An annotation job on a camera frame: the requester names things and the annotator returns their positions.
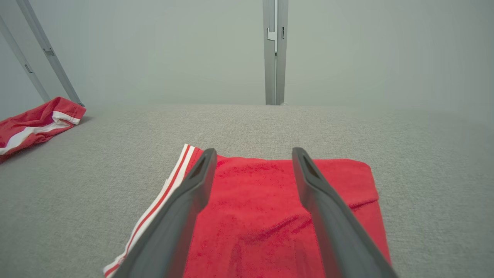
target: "red and white fabric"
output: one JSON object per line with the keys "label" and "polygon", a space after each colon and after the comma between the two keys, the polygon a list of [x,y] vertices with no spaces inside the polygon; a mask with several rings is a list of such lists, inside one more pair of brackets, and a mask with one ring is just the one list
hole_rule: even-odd
{"label": "red and white fabric", "polygon": [[[111,277],[180,186],[202,150],[184,145],[160,194],[132,230]],[[349,159],[314,160],[390,261],[370,167]],[[291,160],[218,156],[209,203],[198,215],[184,277],[324,277],[310,214],[299,199]]]}
{"label": "red and white fabric", "polygon": [[46,142],[77,125],[86,108],[56,97],[34,109],[0,122],[0,163],[20,149]]}

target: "red garment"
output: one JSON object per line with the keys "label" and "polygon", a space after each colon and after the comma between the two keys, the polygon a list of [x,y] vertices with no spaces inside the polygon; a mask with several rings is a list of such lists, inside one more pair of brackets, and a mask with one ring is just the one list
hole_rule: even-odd
{"label": "red garment", "polygon": [[0,163],[12,153],[50,140],[77,125],[86,108],[56,97],[34,109],[0,122]]}
{"label": "red garment", "polygon": [[[139,219],[111,277],[202,150],[185,145],[162,191]],[[349,159],[314,160],[390,261],[370,167]],[[218,156],[209,203],[198,215],[184,277],[324,277],[312,219],[298,198],[291,160]]]}

